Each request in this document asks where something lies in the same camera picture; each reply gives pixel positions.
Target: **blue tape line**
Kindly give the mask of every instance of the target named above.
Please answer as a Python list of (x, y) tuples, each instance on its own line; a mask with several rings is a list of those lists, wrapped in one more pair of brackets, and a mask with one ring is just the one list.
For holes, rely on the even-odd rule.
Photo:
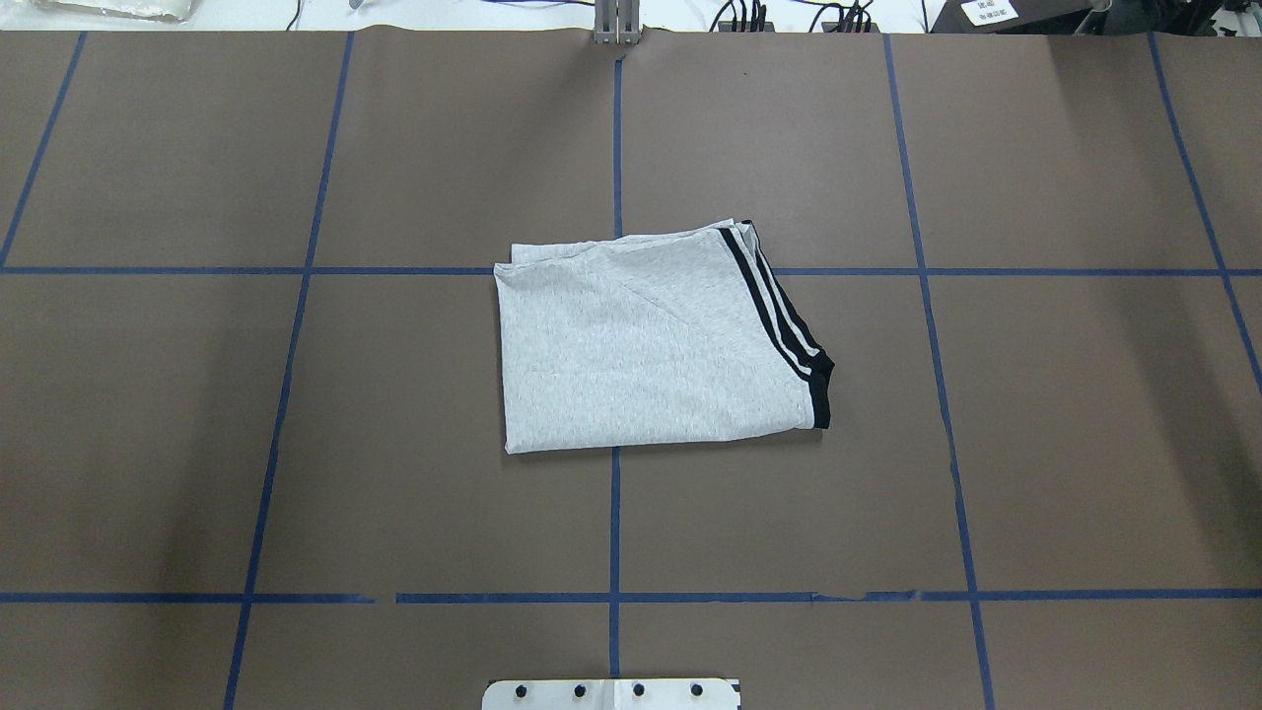
[(622, 237), (622, 62), (613, 62), (613, 238)]
[[(613, 238), (622, 238), (622, 63), (613, 62)], [(610, 677), (622, 675), (622, 449), (610, 453)]]
[(538, 591), (502, 594), (396, 594), (395, 604), (607, 604), (603, 591)]
[(1017, 589), (926, 591), (924, 602), (1142, 602), (1146, 599), (1262, 599), (1262, 589)]
[(299, 275), (302, 266), (5, 266), (29, 275)]
[[(491, 266), (3, 266), (14, 275), (448, 275), (488, 276)], [(915, 276), (915, 266), (785, 266), (772, 269), (780, 276)], [(953, 267), (929, 266), (930, 276), (1175, 276), (1218, 277), (1219, 269), (1082, 269), (1082, 267)], [(1262, 269), (1227, 269), (1233, 277), (1262, 276)]]
[(1215, 269), (1045, 269), (944, 267), (925, 269), (931, 276), (1217, 276)]
[(251, 604), (376, 604), (362, 594), (252, 594)]
[(488, 276), (491, 266), (314, 266), (321, 275), (430, 275), (430, 276)]
[(252, 605), (246, 602), (241, 604), (241, 613), (237, 615), (237, 633), (232, 642), (232, 662), (228, 665), (228, 682), (223, 690), (223, 710), (232, 710), (236, 704), (236, 686), (241, 678), (241, 661), (245, 658), (245, 637), (250, 629), (250, 612)]
[[(298, 335), (303, 328), (303, 315), (307, 309), (307, 293), (310, 289), (312, 266), (316, 262), (316, 247), (319, 242), (321, 218), (324, 213), (324, 197), (328, 193), (328, 177), (333, 168), (333, 149), (337, 144), (337, 126), (342, 116), (342, 101), (346, 97), (346, 77), (351, 68), (351, 50), (355, 48), (355, 33), (346, 33), (346, 47), (342, 50), (342, 69), (337, 78), (337, 96), (333, 98), (333, 117), (328, 126), (328, 141), (324, 146), (324, 164), (321, 168), (319, 190), (316, 194), (316, 209), (312, 216), (310, 236), (307, 241), (303, 282), (298, 289), (298, 306), (294, 309), (294, 324), (289, 332), (289, 351), (285, 354), (285, 375), (280, 381), (280, 402), (276, 405), (276, 421), (271, 429), (271, 448), (268, 451), (268, 470), (262, 478), (262, 493), (259, 499), (259, 516), (254, 526), (254, 541), (250, 546), (250, 566), (246, 570), (245, 594), (252, 595), (259, 580), (259, 560), (262, 556), (262, 538), (268, 530), (268, 513), (271, 509), (271, 491), (276, 479), (276, 464), (280, 459), (280, 433), (285, 426), (289, 411), (289, 392), (294, 382), (294, 359), (298, 353)], [(227, 689), (223, 692), (223, 710), (232, 710), (236, 701), (236, 685), (241, 673), (241, 658), (245, 653), (245, 639), (250, 628), (250, 602), (241, 604), (241, 617), (237, 622), (237, 638), (232, 644), (232, 663), (228, 667)]]
[(242, 594), (8, 591), (0, 604), (241, 604)]
[[(899, 159), (902, 163), (902, 188), (907, 198), (907, 216), (911, 221), (911, 241), (916, 248), (916, 267), (920, 270), (920, 299), (925, 308), (925, 324), (929, 328), (929, 351), (934, 363), (934, 381), (938, 385), (938, 410), (941, 414), (943, 428), (946, 431), (946, 446), (950, 453), (950, 477), (955, 487), (955, 522), (959, 530), (959, 547), (964, 559), (964, 579), (969, 591), (977, 591), (977, 571), (973, 564), (973, 542), (968, 532), (968, 512), (964, 507), (964, 486), (959, 475), (959, 457), (955, 450), (955, 430), (950, 419), (950, 402), (946, 399), (946, 380), (943, 376), (941, 348), (938, 343), (938, 324), (934, 319), (933, 296), (929, 290), (929, 270), (925, 262), (925, 247), (920, 237), (920, 212), (916, 208), (916, 192), (911, 182), (911, 159), (907, 155), (907, 136), (902, 120), (902, 103), (899, 100), (899, 79), (893, 66), (893, 45), (890, 35), (882, 35), (885, 44), (885, 66), (890, 77), (890, 102), (893, 107), (893, 125), (899, 139)], [(994, 689), (991, 682), (991, 661), (986, 649), (986, 628), (982, 623), (982, 605), (970, 603), (973, 617), (973, 641), (977, 646), (977, 666), (982, 680), (982, 696), (987, 710), (994, 710)]]
[(1196, 179), (1196, 170), (1193, 169), (1188, 145), (1184, 143), (1182, 131), (1179, 129), (1179, 117), (1175, 115), (1175, 105), (1170, 98), (1170, 87), (1166, 84), (1166, 72), (1161, 66), (1161, 50), (1157, 48), (1157, 35), (1151, 32), (1148, 33), (1148, 50), (1152, 53), (1152, 67), (1156, 69), (1157, 86), (1161, 88), (1161, 102), (1165, 103), (1166, 117), (1170, 120), (1170, 132), (1174, 134), (1175, 145), (1179, 148), (1179, 159), (1182, 160), (1184, 172), (1188, 173), (1188, 184), (1191, 185), (1193, 197), (1196, 198), (1196, 211), (1200, 212), (1200, 221), (1205, 226), (1205, 236), (1209, 237), (1209, 247), (1214, 252), (1214, 262), (1218, 264), (1218, 271), (1223, 279), (1223, 289), (1227, 290), (1227, 300), (1232, 304), (1235, 328), (1241, 333), (1241, 342), (1244, 344), (1244, 353), (1249, 359), (1249, 368), (1253, 371), (1253, 383), (1257, 386), (1258, 393), (1262, 393), (1262, 367), (1258, 366), (1258, 354), (1253, 348), (1253, 338), (1249, 337), (1249, 327), (1244, 322), (1241, 303), (1235, 298), (1235, 288), (1232, 286), (1232, 276), (1227, 270), (1227, 260), (1223, 257), (1223, 250), (1218, 243), (1214, 222), (1209, 218), (1205, 197), (1200, 192), (1200, 180)]
[[(899, 604), (911, 602), (1068, 602), (1161, 599), (1262, 599), (1259, 588), (1171, 589), (1016, 589), (870, 591), (859, 598), (829, 597), (815, 591), (603, 591), (501, 593), (501, 594), (396, 594), (395, 604)], [(215, 593), (98, 593), (6, 591), (0, 604), (375, 604), (361, 594), (215, 594)]]
[(610, 677), (621, 676), (622, 448), (610, 453)]
[(787, 266), (771, 269), (771, 272), (777, 276), (914, 276), (920, 274), (917, 269), (897, 266)]
[(13, 240), (18, 237), (18, 224), (21, 223), (21, 214), (27, 211), (27, 199), (30, 197), (30, 189), (35, 185), (35, 175), (39, 174), (39, 165), (44, 161), (44, 151), (48, 150), (48, 141), (53, 137), (53, 127), (57, 126), (57, 117), (62, 112), (62, 105), (66, 103), (66, 93), (71, 90), (71, 79), (74, 78), (74, 69), (78, 67), (78, 59), (83, 54), (83, 43), (87, 42), (87, 33), (81, 32), (78, 40), (74, 43), (74, 52), (71, 53), (71, 63), (66, 67), (66, 74), (62, 77), (62, 87), (57, 90), (57, 100), (53, 101), (53, 110), (48, 113), (48, 122), (44, 124), (44, 132), (39, 136), (39, 145), (35, 148), (35, 156), (30, 160), (30, 169), (27, 170), (27, 182), (21, 185), (21, 193), (18, 194), (18, 206), (14, 207), (13, 219), (9, 221), (9, 231), (4, 235), (4, 245), (0, 245), (0, 266), (9, 259), (9, 250), (13, 248)]

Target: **folded shirt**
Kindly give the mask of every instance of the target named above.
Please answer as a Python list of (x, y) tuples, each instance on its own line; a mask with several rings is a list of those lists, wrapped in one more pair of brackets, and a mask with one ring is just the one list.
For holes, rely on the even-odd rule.
[(833, 362), (751, 222), (511, 259), (495, 265), (509, 454), (828, 429)]

